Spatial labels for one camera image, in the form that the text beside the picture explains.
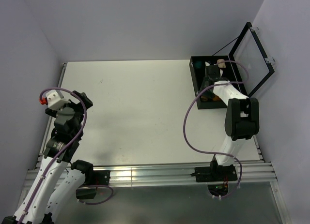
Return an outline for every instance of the red object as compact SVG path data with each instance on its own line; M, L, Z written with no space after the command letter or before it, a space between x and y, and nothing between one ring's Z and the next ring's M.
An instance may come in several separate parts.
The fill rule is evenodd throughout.
M47 99L43 98L42 100L39 99L41 105L47 105Z

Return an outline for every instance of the wire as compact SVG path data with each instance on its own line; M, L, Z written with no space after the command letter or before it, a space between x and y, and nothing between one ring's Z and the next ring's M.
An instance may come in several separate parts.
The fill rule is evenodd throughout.
M233 155L231 154L227 154L227 153L223 153L223 152L212 152L212 151L203 151L203 150L199 150L199 149L196 149L194 148L188 141L187 139L187 136L186 136L186 121L187 121L187 117L188 117L188 114L190 112L190 110L192 109L193 105L195 104L195 102L200 98L201 95L203 95L204 92L206 92L207 90L213 88L213 87L216 87L216 86L225 86L225 85L229 85L229 84L244 84L248 81L249 79L249 73L248 73L248 70L246 69L245 66L243 66L241 63L239 62L236 62L236 61L233 61L233 60L225 60L225 61L222 61L220 63L225 63L225 62L230 62L230 63L236 63L238 65L240 65L240 67L242 67L246 74L247 74L247 78L245 81L232 81L232 82L228 82L228 83L221 83L221 84L214 84L214 85L210 85L206 88L204 88L198 95L197 97L193 100L193 102L190 104L186 114L185 114L185 117L184 117L184 122L183 122L183 136L184 136L184 140L186 141L187 145L192 148L194 151L196 152L199 152L199 153L203 153L203 154L215 154L215 155L226 155L226 156L229 156L229 157L232 157L234 158L240 165L240 176L239 176L239 179L238 179L238 182L237 182L237 185L230 191L230 193L226 194L225 196L222 196L221 198L225 198L225 197L228 197L230 196L240 185L240 182L241 182L241 177L242 177L242 164L240 162L240 160L238 160L236 157L234 157Z
M231 42L229 42L228 44L226 44L225 46L223 46L220 50L218 50L216 53L220 52L221 50L223 50L225 47L227 47L229 44L231 44L233 41L235 41L237 38L235 38L234 40L232 40Z
M86 109L86 106L84 104L84 102L82 101L82 99L79 98L79 96L77 96L75 93L69 91L69 90L66 90L66 89L63 89L63 88L58 88L58 87L52 87L52 88L48 88L48 89L45 89L43 90L41 93L40 93L40 96L39 96L39 99L42 100L42 97L43 97L43 94L47 91L50 91L50 90L60 90L60 91L64 91L64 92L67 92L69 93L71 96L75 97L78 99L78 101L82 104L82 107L83 107L83 110L84 110L84 121L83 121L83 124L81 126L81 129L78 131L78 133L71 139L71 141L69 143L67 143L55 156L54 158L49 162L49 164L46 166L46 169L43 171L43 174L42 174L42 177L40 178L40 180L38 181L37 185L35 186L34 190L33 190L33 193L24 209L24 214L21 215L19 221L17 222L17 224L21 224L22 221L24 220L36 194L38 193L39 191L39 188L44 180L44 178L46 177L47 173L48 173L48 170L50 169L50 167L52 166L52 164L56 161L56 159L68 148L71 146L71 144L78 138L78 136L82 133L84 127L85 127L85 124L86 124L86 120L87 120L87 109Z
M108 185L89 185L89 186L86 186L87 188L108 188L111 190L111 194L110 196L108 196L108 198L104 199L103 201L99 201L99 202L85 202L85 201L82 201L82 200L79 200L79 202L83 203L84 205L100 205L102 203L105 203L106 201L109 201L112 197L113 197L113 194L114 194L114 190L108 186Z

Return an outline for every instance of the transparent lid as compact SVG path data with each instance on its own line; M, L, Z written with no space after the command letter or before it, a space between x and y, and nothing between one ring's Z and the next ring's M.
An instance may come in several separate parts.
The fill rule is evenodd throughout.
M248 22L229 53L231 60L242 63L248 69L249 80L244 86L249 97L275 72L272 66L273 59L268 58L256 31L257 29ZM239 79L245 80L247 75L244 69L239 65L232 65L235 69L237 67L241 76Z

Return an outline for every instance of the wall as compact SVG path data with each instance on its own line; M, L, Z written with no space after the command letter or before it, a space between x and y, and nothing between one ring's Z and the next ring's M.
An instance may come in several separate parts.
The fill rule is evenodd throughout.
M23 0L0 0L0 221L13 215L47 124L38 102L60 62Z
M265 0L254 24L276 74L257 97L258 140L274 165L293 223L310 219L310 0Z
M254 20L263 0L25 2L62 61L88 61L213 54Z

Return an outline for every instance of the purple hose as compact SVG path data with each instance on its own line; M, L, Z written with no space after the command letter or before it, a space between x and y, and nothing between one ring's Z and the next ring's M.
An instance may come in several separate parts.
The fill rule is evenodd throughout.
M97 188L97 187L108 188L111 190L111 194L110 194L110 196L108 196L108 198L104 199L103 201L99 201L99 202L93 202L92 203L92 202L85 202L85 201L79 200L79 202L81 202L85 205L100 205L102 203L105 203L106 201L109 201L113 197L113 194L114 194L114 190L108 185L89 185L86 187L88 187L88 188Z
M48 88L48 89L43 90L43 91L40 93L39 99L42 100L43 94L44 94L45 92L47 92L47 91L50 91L50 90L61 90L61 91L67 92L67 93L69 93L71 96L77 98L78 101L81 102L82 107L83 107L83 110L84 110L84 121L83 121L83 124L82 124L82 126L81 126L81 129L78 131L78 133L76 134L76 136L74 136L73 139L72 139L68 144L66 144L66 146L64 146L63 149L61 149L61 150L54 156L54 158L49 162L49 164L47 165L46 169L44 170L44 172L43 172L43 174L42 174L43 177L45 177L45 176L47 175L49 168L50 168L50 167L52 166L52 164L56 161L56 159L57 159L68 147L70 147L70 145L78 138L78 136L79 136L79 135L81 134L81 132L83 131L83 129L84 129L84 127L85 127L85 124L86 124L86 120L87 120L87 109L86 109L85 104L83 103L82 99L80 99L76 94L72 93L72 92L69 91L69 90L66 90L66 89L63 89L63 88L58 88L58 87ZM40 179L39 182L37 183L35 189L33 190L33 193L32 193L32 195L31 195L31 197L30 197L30 199L29 199L29 201L28 201L28 203L27 203L27 205L26 205L26 207L25 207L25 210L24 210L25 213L28 212L28 210L29 210L29 208L30 208L30 206L31 206L31 204L32 204L32 202L33 202L33 200L34 200L36 194L38 193L38 190L39 190L39 188L40 188L42 182L43 182L43 179ZM23 215L20 217L20 219L19 219L19 221L18 221L17 224L21 224L22 221L24 220L25 216L26 216L26 215L23 214Z
M238 186L240 185L240 182L241 182L241 177L242 177L242 164L241 162L236 158L234 157L233 155L230 155L230 154L226 154L226 153L223 153L223 152L212 152L212 151L203 151L203 150L199 150L199 149L196 149L194 148L188 141L187 139L187 136L186 136L186 121L187 121L187 117L188 117L188 114L190 112L190 110L192 109L193 105L195 104L195 102L200 98L201 95L203 95L204 92L206 92L207 90L213 88L213 87L216 87L216 86L225 86L225 85L229 85L229 84L244 84L248 81L248 78L249 78L249 74L248 74L248 70L245 68L245 66L243 66L242 64L236 62L236 61L233 61L233 60L225 60L225 61L222 61L222 62L219 62L217 63L216 65L220 64L220 63L224 63L224 62L231 62L231 63L236 63L236 64L239 64L246 72L247 74L247 78L245 81L232 81L232 82L228 82L228 83L222 83L222 84L215 84L215 85L210 85L208 87L206 87L204 90L202 90L198 95L197 97L193 100L193 102L190 104L186 114L185 114L185 117L184 117L184 122L183 122L183 136L184 136L184 139L187 143L187 145L189 145L190 148L192 148L194 151L196 152L199 152L199 153L203 153L203 154L215 154L215 155L226 155L226 156L229 156L229 157L232 157L234 158L240 165L240 176L239 176L239 179L238 179L238 182L237 182L237 185L232 189L231 192L229 192L228 194L226 194L225 196L222 196L221 198L225 198L225 197L228 197L229 195L231 195L237 188Z

